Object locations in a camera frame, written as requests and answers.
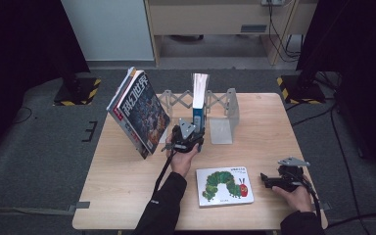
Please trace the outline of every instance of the book cover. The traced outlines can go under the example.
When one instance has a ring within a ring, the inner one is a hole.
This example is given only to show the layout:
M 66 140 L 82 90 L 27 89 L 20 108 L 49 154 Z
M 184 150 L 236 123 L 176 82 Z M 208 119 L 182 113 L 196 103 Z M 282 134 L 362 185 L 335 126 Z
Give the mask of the book cover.
M 127 86 L 132 81 L 136 72 L 137 72 L 137 70 L 136 70 L 135 67 L 132 67 L 127 71 L 127 75 L 124 78 L 123 82 L 120 84 L 120 87 L 117 89 L 117 92 L 116 92 L 115 96 L 113 97 L 111 103 L 109 104 L 107 111 L 115 119 L 115 121 L 118 123 L 118 125 L 123 130 L 123 132 L 129 138 L 129 140 L 132 142 L 132 144 L 135 146 L 135 148 L 139 152 L 140 156 L 142 156 L 142 158 L 146 159 L 146 157 L 149 155 L 148 149 L 142 143 L 142 141 L 140 140 L 139 136 L 136 134 L 136 132 L 132 128 L 132 126 L 129 123 L 129 121 L 127 120 L 127 118 L 124 118 L 123 113 L 119 110 L 115 110 L 115 106 L 118 104 L 118 102 L 121 99 L 124 91 L 126 90 Z
M 204 73 L 193 73 L 193 123 L 195 124 L 195 132 L 200 133 L 206 126 L 206 91 L 209 83 L 209 75 Z
M 255 200 L 244 166 L 196 170 L 200 208 L 250 204 Z
M 133 75 L 114 112 L 127 120 L 140 142 L 154 154 L 170 119 L 144 71 Z

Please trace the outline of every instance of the picture book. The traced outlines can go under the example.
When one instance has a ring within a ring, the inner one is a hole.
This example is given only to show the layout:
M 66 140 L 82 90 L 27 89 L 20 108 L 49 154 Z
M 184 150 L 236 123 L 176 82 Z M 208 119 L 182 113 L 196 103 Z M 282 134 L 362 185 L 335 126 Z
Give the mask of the picture book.
M 140 140 L 139 136 L 136 134 L 135 130 L 132 128 L 130 123 L 126 118 L 123 118 L 123 113 L 120 110 L 115 109 L 115 106 L 118 104 L 119 99 L 122 97 L 127 86 L 131 82 L 133 76 L 136 74 L 137 70 L 135 67 L 130 68 L 127 71 L 127 75 L 124 78 L 123 82 L 120 84 L 120 87 L 117 89 L 115 96 L 113 97 L 111 103 L 109 104 L 107 111 L 115 119 L 121 129 L 124 131 L 129 140 L 133 143 L 136 150 L 139 152 L 142 158 L 146 159 L 149 155 L 148 149 Z
M 113 112 L 119 119 L 127 121 L 143 146 L 154 154 L 169 125 L 169 116 L 144 71 L 137 70 L 124 86 Z
M 255 198 L 244 166 L 196 170 L 200 208 L 250 204 Z

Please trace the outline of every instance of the dark curtain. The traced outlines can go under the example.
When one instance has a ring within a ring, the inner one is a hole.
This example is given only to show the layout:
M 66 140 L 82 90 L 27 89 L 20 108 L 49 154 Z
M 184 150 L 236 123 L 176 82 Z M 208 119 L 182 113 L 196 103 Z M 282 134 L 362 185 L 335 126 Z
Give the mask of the dark curtain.
M 0 0 L 0 138 L 27 89 L 89 71 L 60 0 Z
M 319 0 L 297 70 L 342 75 L 341 114 L 360 155 L 376 161 L 376 1 Z

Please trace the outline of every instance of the gray floor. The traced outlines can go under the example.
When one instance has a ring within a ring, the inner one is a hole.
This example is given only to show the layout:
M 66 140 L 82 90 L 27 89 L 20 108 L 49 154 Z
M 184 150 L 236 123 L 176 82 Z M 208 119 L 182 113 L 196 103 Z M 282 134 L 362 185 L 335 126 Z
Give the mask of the gray floor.
M 299 50 L 299 37 L 290 50 Z M 268 64 L 261 42 L 254 36 L 210 36 L 202 41 L 164 41 L 160 65 L 147 70 L 154 87 L 175 92 L 189 86 L 189 74 L 211 74 L 211 90 L 236 87 L 238 92 L 280 94 L 276 77 L 293 74 L 296 63 Z M 53 98 L 61 80 L 56 79 L 30 89 L 14 124 L 0 143 L 0 208 L 34 208 L 65 211 L 80 196 L 87 170 L 106 117 L 106 106 L 125 75 L 125 67 L 95 70 L 101 86 L 90 106 L 54 107 Z M 336 79 L 329 72 L 331 79 Z M 332 92 L 321 86 L 327 97 Z M 288 111 L 291 123 L 326 111 L 333 105 L 299 105 Z M 285 104 L 285 109 L 292 105 Z M 332 113 L 352 174 L 361 214 L 376 212 L 376 163 L 361 159 L 356 143 L 342 116 Z M 98 121 L 93 139 L 85 130 Z M 354 198 L 334 134 L 330 114 L 294 126 L 319 198 L 332 207 L 326 212 L 329 223 L 356 216 Z M 72 216 L 20 215 L 0 213 L 0 234 L 80 234 L 71 227 Z M 376 234 L 376 217 L 364 219 L 370 234 Z M 327 234 L 367 234 L 359 220 L 326 230 Z M 86 234 L 118 234 L 117 231 L 86 231 Z

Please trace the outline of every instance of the caterpillar illustration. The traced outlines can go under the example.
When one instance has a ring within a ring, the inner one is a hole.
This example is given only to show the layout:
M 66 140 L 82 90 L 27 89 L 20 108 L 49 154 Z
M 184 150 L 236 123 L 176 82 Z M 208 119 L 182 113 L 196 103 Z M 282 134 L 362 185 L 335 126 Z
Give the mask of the caterpillar illustration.
M 225 184 L 230 196 L 233 198 L 246 197 L 248 193 L 247 186 L 244 184 L 244 179 L 242 184 L 236 184 L 234 181 L 234 176 L 228 171 L 216 171 L 207 177 L 206 191 L 203 191 L 203 197 L 208 201 L 215 197 L 218 191 L 218 184 Z

